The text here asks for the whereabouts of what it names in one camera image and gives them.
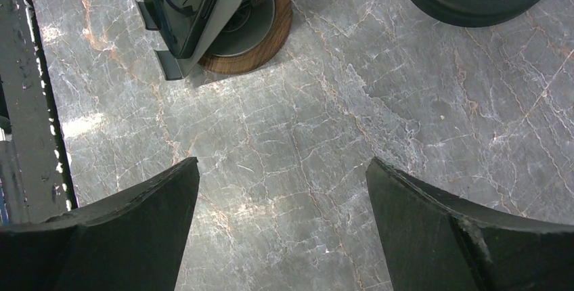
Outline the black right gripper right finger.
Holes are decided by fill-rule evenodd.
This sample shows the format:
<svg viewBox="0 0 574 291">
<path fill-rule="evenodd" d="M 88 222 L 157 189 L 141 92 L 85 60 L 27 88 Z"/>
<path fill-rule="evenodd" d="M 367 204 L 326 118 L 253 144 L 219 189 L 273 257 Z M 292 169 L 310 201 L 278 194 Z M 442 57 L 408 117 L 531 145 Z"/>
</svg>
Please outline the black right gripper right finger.
<svg viewBox="0 0 574 291">
<path fill-rule="evenodd" d="M 500 212 L 378 157 L 368 194 L 394 290 L 572 290 L 573 227 Z"/>
</svg>

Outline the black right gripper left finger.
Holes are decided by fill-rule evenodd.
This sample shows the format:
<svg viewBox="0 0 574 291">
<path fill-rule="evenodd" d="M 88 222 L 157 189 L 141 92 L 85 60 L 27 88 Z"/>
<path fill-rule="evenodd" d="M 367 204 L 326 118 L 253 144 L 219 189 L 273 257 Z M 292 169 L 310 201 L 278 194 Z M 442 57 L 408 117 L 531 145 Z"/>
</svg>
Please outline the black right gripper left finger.
<svg viewBox="0 0 574 291">
<path fill-rule="evenodd" d="M 1 228 L 2 290 L 174 290 L 198 160 L 42 223 Z"/>
</svg>

